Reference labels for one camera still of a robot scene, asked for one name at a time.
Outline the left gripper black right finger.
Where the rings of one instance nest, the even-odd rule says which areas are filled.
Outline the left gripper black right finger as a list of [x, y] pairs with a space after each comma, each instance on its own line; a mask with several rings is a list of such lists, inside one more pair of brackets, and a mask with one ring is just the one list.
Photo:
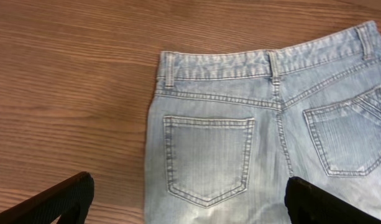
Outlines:
[[375, 218], [300, 177], [291, 177], [285, 206], [292, 224], [381, 224]]

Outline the light blue denim shorts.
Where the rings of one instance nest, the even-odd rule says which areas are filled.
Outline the light blue denim shorts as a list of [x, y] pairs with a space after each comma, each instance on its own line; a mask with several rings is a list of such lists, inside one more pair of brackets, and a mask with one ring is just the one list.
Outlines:
[[275, 50], [160, 54], [146, 223], [289, 223], [298, 176], [381, 220], [374, 21]]

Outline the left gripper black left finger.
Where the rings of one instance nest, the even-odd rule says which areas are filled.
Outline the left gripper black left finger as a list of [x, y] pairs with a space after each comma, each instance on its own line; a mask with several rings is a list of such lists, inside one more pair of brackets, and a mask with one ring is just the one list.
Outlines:
[[0, 224], [84, 224], [94, 198], [94, 180], [80, 172], [0, 213]]

